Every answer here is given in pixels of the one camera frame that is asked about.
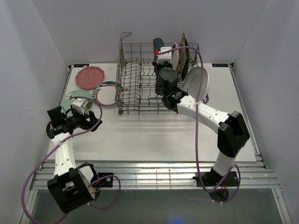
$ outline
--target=green plate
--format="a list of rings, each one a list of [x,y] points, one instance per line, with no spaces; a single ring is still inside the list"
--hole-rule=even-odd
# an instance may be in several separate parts
[[[88,98],[93,98],[91,96],[91,94],[87,91],[84,91],[84,90],[74,90],[70,93],[68,93],[65,98],[63,100],[61,100],[61,103],[60,105],[64,108],[65,111],[69,110],[71,108],[71,104],[72,104],[72,100],[70,99],[71,96],[74,96],[74,97],[88,97]],[[88,112],[91,107],[93,105],[93,102],[91,100],[89,100],[88,104],[87,104],[87,107],[85,109],[85,112]]]

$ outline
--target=metal frame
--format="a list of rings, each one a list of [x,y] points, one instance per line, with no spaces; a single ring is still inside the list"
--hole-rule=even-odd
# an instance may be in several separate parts
[[[66,79],[63,95],[66,91],[66,86],[70,77],[72,68],[69,69],[69,75]],[[239,162],[237,165],[241,171],[241,188],[242,189],[272,189],[282,223],[290,224],[291,219],[286,209],[283,200],[280,184],[276,173],[272,169],[267,169],[264,166],[262,157],[256,144],[251,125],[244,107],[243,100],[240,95],[239,87],[234,74],[234,68],[230,65],[232,79],[234,81],[237,95],[241,103],[242,112],[244,114],[250,133],[253,137],[253,145],[256,149],[256,162]],[[93,162],[96,171],[98,172],[113,172],[121,180],[121,186],[124,190],[141,190],[141,189],[198,189],[195,180],[192,179],[196,173],[196,163],[145,163],[145,162]],[[204,162],[200,164],[201,171],[209,171],[213,163]],[[31,213],[36,201],[38,190],[47,189],[47,181],[52,179],[54,174],[54,163],[47,161],[40,167],[39,171],[34,175],[30,186],[30,192],[26,205]],[[114,182],[113,189],[118,189],[118,183]],[[23,213],[21,224],[29,223],[26,215]]]

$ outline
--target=dish rack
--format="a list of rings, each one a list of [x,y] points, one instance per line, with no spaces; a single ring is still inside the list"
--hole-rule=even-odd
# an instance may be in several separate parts
[[[168,112],[161,101],[161,96],[155,93],[156,74],[152,62],[154,60],[153,43],[124,43],[124,39],[132,33],[122,33],[116,74],[115,101],[119,114],[141,114]],[[198,44],[189,46],[199,49]],[[190,51],[189,69],[197,66],[197,55]],[[186,82],[180,81],[182,88]]]

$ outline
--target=white bowl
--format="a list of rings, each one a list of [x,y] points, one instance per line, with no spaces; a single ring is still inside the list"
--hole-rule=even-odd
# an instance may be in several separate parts
[[[210,78],[207,70],[203,70],[203,82],[199,94],[199,100],[203,100],[209,92],[210,89]],[[186,76],[186,82],[182,90],[186,91],[194,99],[197,97],[199,84],[201,80],[201,67],[192,68]]]

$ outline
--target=red plate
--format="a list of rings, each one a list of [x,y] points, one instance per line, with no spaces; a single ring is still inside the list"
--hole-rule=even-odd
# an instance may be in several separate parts
[[[75,79],[81,89],[92,90],[104,81],[105,75],[99,67],[90,66],[78,72]]]

